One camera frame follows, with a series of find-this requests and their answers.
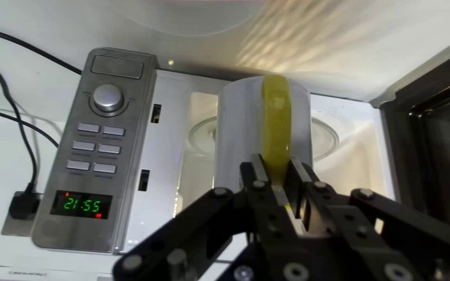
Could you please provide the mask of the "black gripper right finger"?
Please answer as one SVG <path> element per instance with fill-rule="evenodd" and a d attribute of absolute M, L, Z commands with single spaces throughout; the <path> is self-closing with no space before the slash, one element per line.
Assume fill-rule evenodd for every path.
<path fill-rule="evenodd" d="M 319 176 L 308 163 L 299 159 L 291 159 L 285 179 L 285 191 L 290 204 L 297 206 L 304 199 L 305 187 L 318 179 Z"/>

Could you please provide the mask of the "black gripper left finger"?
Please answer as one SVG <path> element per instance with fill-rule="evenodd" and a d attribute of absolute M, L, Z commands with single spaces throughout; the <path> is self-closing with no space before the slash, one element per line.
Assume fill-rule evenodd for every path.
<path fill-rule="evenodd" d="M 252 154 L 249 160 L 241 163 L 240 171 L 247 204 L 254 209 L 268 207 L 274 196 L 263 157 Z"/>

